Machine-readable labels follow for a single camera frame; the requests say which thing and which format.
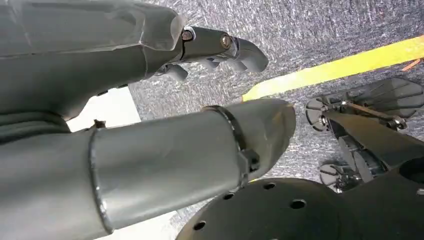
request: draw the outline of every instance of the gray robotic forearm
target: gray robotic forearm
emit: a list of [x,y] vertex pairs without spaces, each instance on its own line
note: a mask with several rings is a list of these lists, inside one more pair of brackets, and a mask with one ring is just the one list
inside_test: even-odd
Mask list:
[[276,163],[295,130],[290,104],[260,99],[69,131],[66,120],[90,97],[155,74],[182,80],[180,63],[266,68],[253,43],[222,31],[186,28],[172,50],[132,45],[0,61],[2,240],[91,240],[243,187]]

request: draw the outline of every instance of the metal cylinder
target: metal cylinder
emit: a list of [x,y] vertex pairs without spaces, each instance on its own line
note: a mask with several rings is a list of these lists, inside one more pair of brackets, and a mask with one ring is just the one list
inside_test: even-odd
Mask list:
[[[260,99],[228,107],[247,146],[259,155],[255,179],[268,172],[295,130],[293,107]],[[101,130],[94,139],[96,177],[106,216],[123,228],[234,189],[238,149],[229,123],[206,111]]]
[[[266,173],[289,145],[293,107],[227,108]],[[0,239],[88,240],[234,189],[242,169],[229,122],[213,111],[0,145]]]

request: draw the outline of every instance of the yellow tape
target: yellow tape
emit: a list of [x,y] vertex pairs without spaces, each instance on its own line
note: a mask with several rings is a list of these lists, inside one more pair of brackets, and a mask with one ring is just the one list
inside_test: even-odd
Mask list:
[[260,82],[242,100],[259,99],[420,58],[424,58],[424,35]]

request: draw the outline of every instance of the screw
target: screw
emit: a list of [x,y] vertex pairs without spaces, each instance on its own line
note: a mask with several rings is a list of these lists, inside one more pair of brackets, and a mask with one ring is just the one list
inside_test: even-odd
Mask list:
[[190,41],[193,39],[193,34],[191,31],[183,31],[181,34],[182,40],[184,41]]
[[229,49],[230,48],[230,45],[231,45],[231,37],[228,36],[227,34],[222,35],[222,37],[221,37],[221,45],[225,49]]

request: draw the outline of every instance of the black metal plate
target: black metal plate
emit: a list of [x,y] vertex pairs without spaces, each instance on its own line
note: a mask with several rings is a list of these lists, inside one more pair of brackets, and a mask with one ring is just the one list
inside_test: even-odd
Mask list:
[[344,222],[340,197],[305,179],[269,178],[216,197],[184,226],[177,240],[358,239]]

